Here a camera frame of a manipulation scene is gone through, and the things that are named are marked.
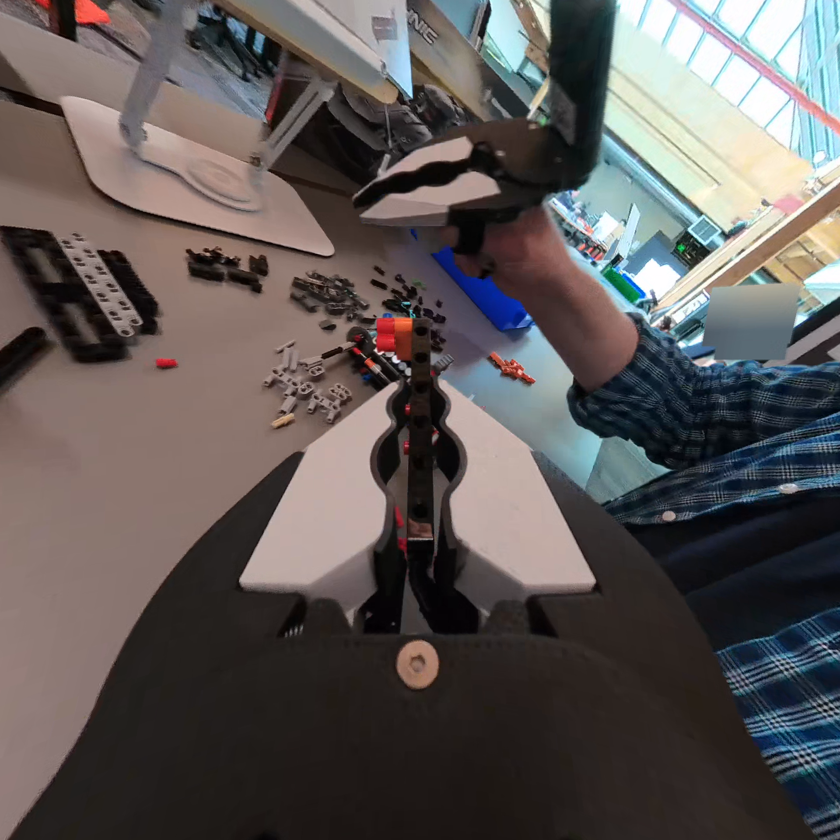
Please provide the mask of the orange traffic cone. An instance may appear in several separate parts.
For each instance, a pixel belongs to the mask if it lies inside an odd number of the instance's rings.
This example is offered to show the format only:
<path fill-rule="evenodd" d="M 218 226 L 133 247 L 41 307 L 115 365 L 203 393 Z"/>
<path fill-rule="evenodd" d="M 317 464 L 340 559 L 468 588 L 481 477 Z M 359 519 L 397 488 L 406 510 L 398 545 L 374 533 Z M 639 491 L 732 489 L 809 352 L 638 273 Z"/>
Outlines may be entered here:
<path fill-rule="evenodd" d="M 32 3 L 47 13 L 49 27 L 56 32 L 60 28 L 60 21 L 68 17 L 70 8 L 78 25 L 109 25 L 111 23 L 108 11 L 92 1 L 33 1 Z"/>

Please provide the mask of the black car picture box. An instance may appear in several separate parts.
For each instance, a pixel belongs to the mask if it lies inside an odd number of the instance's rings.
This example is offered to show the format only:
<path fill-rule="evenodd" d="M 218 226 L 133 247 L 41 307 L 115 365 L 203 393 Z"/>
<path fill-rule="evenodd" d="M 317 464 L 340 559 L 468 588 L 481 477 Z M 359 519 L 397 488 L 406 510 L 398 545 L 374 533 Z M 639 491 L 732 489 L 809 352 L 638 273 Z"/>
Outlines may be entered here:
<path fill-rule="evenodd" d="M 353 183 L 447 131 L 525 117 L 544 81 L 545 22 L 529 2 L 404 2 L 411 91 L 382 103 L 336 86 L 292 143 Z"/>

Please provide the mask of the pile of small black pins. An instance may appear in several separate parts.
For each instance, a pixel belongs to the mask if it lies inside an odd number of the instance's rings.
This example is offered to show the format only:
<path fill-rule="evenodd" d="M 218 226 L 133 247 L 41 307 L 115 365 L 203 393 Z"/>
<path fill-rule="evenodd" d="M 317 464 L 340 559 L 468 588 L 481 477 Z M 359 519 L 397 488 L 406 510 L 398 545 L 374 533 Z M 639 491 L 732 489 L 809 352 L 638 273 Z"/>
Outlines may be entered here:
<path fill-rule="evenodd" d="M 402 274 L 389 276 L 385 269 L 373 265 L 374 277 L 371 286 L 382 293 L 381 306 L 393 316 L 407 316 L 415 319 L 429 319 L 433 323 L 443 325 L 446 316 L 443 314 L 443 302 L 436 300 L 429 308 L 425 306 L 423 292 L 425 285 L 417 280 L 408 281 Z"/>

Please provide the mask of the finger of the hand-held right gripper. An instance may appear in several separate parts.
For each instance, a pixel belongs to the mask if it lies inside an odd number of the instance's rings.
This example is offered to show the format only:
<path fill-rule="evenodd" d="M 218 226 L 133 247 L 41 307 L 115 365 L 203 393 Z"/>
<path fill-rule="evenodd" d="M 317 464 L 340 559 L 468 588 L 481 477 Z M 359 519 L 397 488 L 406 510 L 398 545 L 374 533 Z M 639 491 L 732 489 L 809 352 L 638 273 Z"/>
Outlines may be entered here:
<path fill-rule="evenodd" d="M 358 191 L 358 214 L 364 224 L 381 227 L 442 227 L 456 205 L 496 198 L 501 188 L 488 175 L 466 172 L 446 185 L 420 185 L 406 193 L 386 192 L 379 198 L 363 197 L 372 188 L 384 187 L 379 177 Z"/>
<path fill-rule="evenodd" d="M 353 196 L 353 206 L 372 207 L 388 196 L 447 186 L 470 171 L 473 150 L 473 142 L 466 137 L 419 148 L 359 190 Z"/>

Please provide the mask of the pile of dark grey pieces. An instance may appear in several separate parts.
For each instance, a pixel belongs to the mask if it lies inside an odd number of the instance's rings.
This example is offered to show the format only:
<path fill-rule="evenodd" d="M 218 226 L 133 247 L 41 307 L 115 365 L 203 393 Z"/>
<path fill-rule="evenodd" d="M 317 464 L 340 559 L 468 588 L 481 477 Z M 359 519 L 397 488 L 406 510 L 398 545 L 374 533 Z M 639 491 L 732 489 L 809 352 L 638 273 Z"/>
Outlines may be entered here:
<path fill-rule="evenodd" d="M 290 299 L 309 313 L 323 312 L 331 319 L 345 318 L 371 326 L 376 315 L 371 304 L 361 297 L 354 284 L 340 275 L 325 276 L 310 271 L 294 276 L 290 282 Z"/>

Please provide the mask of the black lego frame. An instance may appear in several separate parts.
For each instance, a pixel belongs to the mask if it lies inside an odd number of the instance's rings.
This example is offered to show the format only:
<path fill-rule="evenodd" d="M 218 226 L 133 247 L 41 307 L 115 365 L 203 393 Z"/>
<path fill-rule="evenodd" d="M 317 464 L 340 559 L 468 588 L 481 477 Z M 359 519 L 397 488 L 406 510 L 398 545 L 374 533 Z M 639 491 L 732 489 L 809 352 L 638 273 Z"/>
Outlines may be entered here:
<path fill-rule="evenodd" d="M 432 419 L 431 322 L 413 318 L 412 375 L 406 415 L 407 457 L 406 537 L 413 551 L 434 547 L 434 478 Z"/>
<path fill-rule="evenodd" d="M 49 326 L 73 361 L 104 364 L 129 358 L 129 342 L 101 307 L 84 269 L 49 231 L 2 226 L 2 244 Z"/>

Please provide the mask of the pile of black connector pieces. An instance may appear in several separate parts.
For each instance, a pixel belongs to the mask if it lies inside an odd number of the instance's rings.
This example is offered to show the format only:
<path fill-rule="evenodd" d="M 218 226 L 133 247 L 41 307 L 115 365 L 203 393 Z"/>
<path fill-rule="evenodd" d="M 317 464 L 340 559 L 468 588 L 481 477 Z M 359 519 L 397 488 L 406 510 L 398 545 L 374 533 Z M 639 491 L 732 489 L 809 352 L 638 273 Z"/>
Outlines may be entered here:
<path fill-rule="evenodd" d="M 229 281 L 256 294 L 264 290 L 264 279 L 269 274 L 266 255 L 249 255 L 245 266 L 241 258 L 226 254 L 220 247 L 201 251 L 187 248 L 185 257 L 190 277 L 214 283 Z"/>

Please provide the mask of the multicoloured lego assembly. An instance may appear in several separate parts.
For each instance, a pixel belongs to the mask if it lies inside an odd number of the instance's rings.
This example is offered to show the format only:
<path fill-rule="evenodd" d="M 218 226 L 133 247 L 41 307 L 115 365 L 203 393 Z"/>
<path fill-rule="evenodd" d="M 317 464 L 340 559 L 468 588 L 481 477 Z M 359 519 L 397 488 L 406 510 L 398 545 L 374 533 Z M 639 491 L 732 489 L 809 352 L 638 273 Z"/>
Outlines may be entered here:
<path fill-rule="evenodd" d="M 406 361 L 396 358 L 392 351 L 380 352 L 375 347 L 376 335 L 374 332 L 365 329 L 363 325 L 356 324 L 350 327 L 346 335 L 350 342 L 347 354 L 360 371 L 367 376 L 376 387 L 384 386 L 384 383 L 410 380 L 412 375 L 411 365 Z"/>

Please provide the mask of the pile of grey connector pieces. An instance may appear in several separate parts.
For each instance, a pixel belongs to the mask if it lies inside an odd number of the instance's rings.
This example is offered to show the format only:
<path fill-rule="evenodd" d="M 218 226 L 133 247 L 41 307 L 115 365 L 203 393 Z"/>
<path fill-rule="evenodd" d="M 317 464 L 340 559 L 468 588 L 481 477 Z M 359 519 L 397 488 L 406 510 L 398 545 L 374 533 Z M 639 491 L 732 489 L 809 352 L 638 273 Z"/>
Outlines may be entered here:
<path fill-rule="evenodd" d="M 262 381 L 262 388 L 280 389 L 282 400 L 273 421 L 283 414 L 323 414 L 323 420 L 333 425 L 341 419 L 343 409 L 353 400 L 352 391 L 342 383 L 323 385 L 326 363 L 347 353 L 332 357 L 322 364 L 305 367 L 295 340 L 284 342 L 276 349 L 278 362 Z"/>

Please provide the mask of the person's right hand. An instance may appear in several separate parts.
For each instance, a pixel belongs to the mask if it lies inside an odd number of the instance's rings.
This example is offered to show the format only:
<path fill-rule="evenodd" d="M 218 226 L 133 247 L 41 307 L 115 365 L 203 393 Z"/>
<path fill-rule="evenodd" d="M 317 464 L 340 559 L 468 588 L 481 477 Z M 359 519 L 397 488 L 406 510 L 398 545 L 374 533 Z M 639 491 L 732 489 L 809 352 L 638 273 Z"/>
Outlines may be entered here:
<path fill-rule="evenodd" d="M 454 259 L 465 275 L 493 279 L 506 295 L 528 307 L 568 296 L 586 279 L 544 205 L 510 222 L 487 225 L 479 252 L 455 254 Z"/>

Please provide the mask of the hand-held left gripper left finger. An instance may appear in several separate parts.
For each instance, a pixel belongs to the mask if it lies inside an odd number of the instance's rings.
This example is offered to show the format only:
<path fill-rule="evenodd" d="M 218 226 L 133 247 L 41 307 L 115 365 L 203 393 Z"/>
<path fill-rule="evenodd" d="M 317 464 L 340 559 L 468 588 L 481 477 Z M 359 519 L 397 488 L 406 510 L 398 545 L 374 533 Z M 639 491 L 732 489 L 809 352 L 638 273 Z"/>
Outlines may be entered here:
<path fill-rule="evenodd" d="M 400 461 L 389 384 L 303 452 L 238 584 L 336 601 L 348 618 L 376 592 L 374 551 L 392 528 Z"/>

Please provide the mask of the instruction booklet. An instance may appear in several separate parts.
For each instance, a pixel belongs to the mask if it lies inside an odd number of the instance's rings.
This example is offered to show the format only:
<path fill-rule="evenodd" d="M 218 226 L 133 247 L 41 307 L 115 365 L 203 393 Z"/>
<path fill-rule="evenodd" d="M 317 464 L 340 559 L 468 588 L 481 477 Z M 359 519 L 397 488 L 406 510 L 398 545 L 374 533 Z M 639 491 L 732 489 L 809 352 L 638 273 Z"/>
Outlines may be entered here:
<path fill-rule="evenodd" d="M 413 69 L 406 1 L 370 1 L 375 51 L 388 81 L 406 100 L 413 99 Z"/>

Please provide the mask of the long black beam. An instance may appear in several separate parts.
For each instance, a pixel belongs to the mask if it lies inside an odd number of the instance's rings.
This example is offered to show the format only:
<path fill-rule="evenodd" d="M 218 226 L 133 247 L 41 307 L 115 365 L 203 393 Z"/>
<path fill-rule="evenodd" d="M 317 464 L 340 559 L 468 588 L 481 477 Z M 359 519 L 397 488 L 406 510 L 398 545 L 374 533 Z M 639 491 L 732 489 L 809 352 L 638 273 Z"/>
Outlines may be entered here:
<path fill-rule="evenodd" d="M 40 327 L 22 331 L 1 349 L 1 391 L 8 389 L 49 351 L 47 332 Z"/>

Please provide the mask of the green crate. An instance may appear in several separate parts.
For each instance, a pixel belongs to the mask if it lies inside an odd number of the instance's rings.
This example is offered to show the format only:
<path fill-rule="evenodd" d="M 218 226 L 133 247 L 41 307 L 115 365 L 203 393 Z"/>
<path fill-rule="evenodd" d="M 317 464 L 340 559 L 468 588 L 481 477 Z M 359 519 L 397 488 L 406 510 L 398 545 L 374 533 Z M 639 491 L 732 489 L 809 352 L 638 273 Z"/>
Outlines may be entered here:
<path fill-rule="evenodd" d="M 614 266 L 604 266 L 602 277 L 632 305 L 636 305 L 647 296 L 647 293 L 627 273 Z"/>

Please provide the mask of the blue storage bin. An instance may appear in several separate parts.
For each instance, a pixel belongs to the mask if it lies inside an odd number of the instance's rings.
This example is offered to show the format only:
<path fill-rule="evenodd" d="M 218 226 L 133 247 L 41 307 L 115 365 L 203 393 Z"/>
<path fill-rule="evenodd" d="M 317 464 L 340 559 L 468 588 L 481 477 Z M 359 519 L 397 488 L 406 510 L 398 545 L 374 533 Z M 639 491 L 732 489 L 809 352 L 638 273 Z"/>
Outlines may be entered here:
<path fill-rule="evenodd" d="M 451 248 L 441 248 L 432 257 L 498 331 L 530 329 L 534 325 L 520 301 L 502 292 L 492 278 L 468 276 L 458 268 Z"/>

